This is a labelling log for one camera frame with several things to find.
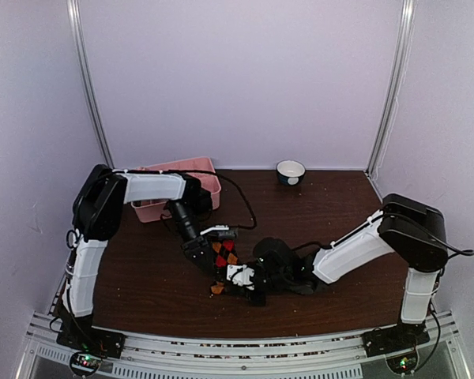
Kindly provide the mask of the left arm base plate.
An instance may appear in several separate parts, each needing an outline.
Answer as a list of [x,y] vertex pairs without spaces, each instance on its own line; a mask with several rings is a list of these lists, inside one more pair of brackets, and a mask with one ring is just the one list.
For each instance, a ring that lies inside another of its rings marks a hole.
[[125,335],[119,332],[97,328],[84,330],[71,323],[62,325],[56,343],[102,358],[120,358],[125,339]]

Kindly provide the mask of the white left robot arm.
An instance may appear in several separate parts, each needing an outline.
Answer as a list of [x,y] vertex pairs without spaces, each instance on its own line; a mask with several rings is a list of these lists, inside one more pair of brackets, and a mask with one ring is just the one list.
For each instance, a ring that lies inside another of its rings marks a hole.
[[197,171],[115,170],[94,166],[73,203],[73,244],[68,284],[62,296],[62,316],[68,339],[82,351],[98,342],[92,328],[93,295],[100,261],[108,242],[119,231],[123,207],[146,200],[166,201],[182,239],[182,250],[203,272],[216,270],[215,241],[233,239],[228,225],[202,228],[198,215],[212,210],[211,193],[203,189]]

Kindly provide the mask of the black red yellow argyle sock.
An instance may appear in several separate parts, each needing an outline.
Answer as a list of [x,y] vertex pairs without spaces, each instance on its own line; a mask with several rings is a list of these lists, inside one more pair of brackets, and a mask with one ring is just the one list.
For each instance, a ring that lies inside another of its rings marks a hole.
[[210,286],[212,295],[241,295],[243,289],[226,279],[229,265],[240,265],[241,262],[235,251],[235,243],[231,239],[213,240],[213,252],[216,254],[214,263],[214,282]]

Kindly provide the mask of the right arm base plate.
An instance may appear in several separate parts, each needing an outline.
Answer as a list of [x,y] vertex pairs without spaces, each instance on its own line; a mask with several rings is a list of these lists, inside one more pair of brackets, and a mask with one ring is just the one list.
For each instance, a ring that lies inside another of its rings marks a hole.
[[375,328],[361,335],[367,357],[413,349],[430,341],[425,325],[397,324]]

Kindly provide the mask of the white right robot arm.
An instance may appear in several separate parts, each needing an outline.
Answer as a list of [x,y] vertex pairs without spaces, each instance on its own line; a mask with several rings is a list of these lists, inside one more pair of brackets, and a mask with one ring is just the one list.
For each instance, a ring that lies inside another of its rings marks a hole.
[[407,272],[389,341],[403,349],[423,333],[436,281],[448,261],[446,242],[445,216],[439,209],[391,193],[356,229],[313,253],[301,257],[284,241],[264,238],[254,247],[255,259],[229,268],[226,277],[258,297],[282,291],[312,295],[395,256]]

